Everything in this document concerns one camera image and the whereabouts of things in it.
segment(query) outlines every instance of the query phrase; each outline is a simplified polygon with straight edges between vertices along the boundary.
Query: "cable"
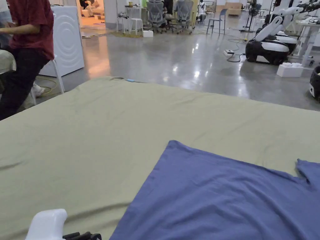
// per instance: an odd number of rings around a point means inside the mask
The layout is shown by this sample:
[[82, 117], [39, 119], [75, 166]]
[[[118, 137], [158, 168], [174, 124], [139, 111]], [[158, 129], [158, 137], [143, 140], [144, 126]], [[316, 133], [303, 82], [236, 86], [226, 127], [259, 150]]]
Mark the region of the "cable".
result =
[[44, 78], [44, 77], [39, 77], [37, 76], [36, 78], [40, 78], [40, 79], [44, 79], [44, 80], [47, 80], [47, 81], [50, 81], [50, 82], [53, 82], [55, 84], [55, 86], [53, 88], [50, 88], [50, 87], [47, 87], [47, 86], [40, 86], [40, 87], [43, 87], [43, 88], [47, 88], [49, 89], [48, 91], [44, 92], [43, 94], [41, 94], [41, 97], [47, 97], [47, 96], [52, 96], [52, 95], [55, 95], [56, 93], [52, 93], [52, 94], [49, 94], [52, 92], [52, 90], [54, 90], [56, 87], [57, 87], [57, 83], [51, 79], [48, 79], [48, 78]]
[[230, 61], [230, 60], [229, 60], [229, 59], [232, 58], [234, 55], [232, 55], [231, 57], [229, 57], [229, 58], [227, 59], [227, 61], [228, 61], [228, 62], [240, 62], [240, 61], [241, 61], [240, 56], [241, 56], [241, 55], [245, 55], [245, 53], [235, 54], [235, 55], [239, 56], [239, 60], [238, 60], [238, 61]]

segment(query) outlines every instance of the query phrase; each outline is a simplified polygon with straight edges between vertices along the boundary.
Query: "white washing machine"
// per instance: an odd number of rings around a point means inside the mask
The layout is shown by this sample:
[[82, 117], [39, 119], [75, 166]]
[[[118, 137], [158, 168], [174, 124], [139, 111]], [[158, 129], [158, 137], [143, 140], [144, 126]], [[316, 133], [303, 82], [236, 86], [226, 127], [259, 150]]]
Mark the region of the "white washing machine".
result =
[[[60, 74], [64, 76], [84, 67], [77, 7], [51, 6], [51, 9], [54, 15], [53, 49]], [[56, 76], [50, 62], [43, 67], [40, 75]]]

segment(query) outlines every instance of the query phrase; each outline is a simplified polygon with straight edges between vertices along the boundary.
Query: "bed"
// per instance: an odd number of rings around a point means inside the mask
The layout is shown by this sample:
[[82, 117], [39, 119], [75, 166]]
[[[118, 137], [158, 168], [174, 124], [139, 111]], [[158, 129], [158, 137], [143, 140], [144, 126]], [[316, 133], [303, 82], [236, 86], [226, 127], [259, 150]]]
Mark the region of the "bed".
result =
[[168, 141], [296, 175], [320, 162], [320, 113], [112, 77], [0, 122], [0, 236], [23, 239], [39, 211], [65, 233], [109, 239]]

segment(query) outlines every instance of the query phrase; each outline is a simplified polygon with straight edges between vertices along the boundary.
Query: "gray mesh chair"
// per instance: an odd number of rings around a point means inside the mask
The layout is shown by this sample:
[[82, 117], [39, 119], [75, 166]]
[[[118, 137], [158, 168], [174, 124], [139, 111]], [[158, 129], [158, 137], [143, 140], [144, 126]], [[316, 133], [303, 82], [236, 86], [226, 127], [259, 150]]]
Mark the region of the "gray mesh chair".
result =
[[177, 32], [188, 31], [189, 34], [192, 33], [192, 30], [189, 30], [189, 24], [192, 21], [191, 13], [192, 13], [193, 1], [190, 0], [178, 0], [177, 2], [177, 23], [181, 25], [181, 29]]
[[213, 22], [211, 34], [213, 33], [213, 28], [214, 28], [214, 22], [215, 22], [215, 21], [218, 21], [218, 22], [219, 22], [219, 34], [220, 34], [221, 21], [224, 22], [224, 29], [223, 29], [224, 32], [223, 32], [223, 33], [226, 32], [226, 12], [227, 12], [227, 9], [222, 9], [221, 12], [220, 12], [219, 19], [209, 19], [208, 28], [207, 28], [207, 34], [208, 34], [209, 26], [210, 26], [210, 21]]
[[152, 25], [150, 30], [156, 30], [162, 33], [160, 26], [165, 22], [163, 19], [163, 2], [154, 0], [154, 2], [147, 2], [148, 21]]

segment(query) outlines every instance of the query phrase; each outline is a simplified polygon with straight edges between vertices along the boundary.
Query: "blue towel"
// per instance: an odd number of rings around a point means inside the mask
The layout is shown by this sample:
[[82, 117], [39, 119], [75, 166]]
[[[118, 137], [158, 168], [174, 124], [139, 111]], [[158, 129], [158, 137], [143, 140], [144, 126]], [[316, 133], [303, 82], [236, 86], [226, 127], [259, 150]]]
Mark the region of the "blue towel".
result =
[[320, 239], [320, 164], [296, 168], [301, 178], [170, 141], [110, 239]]

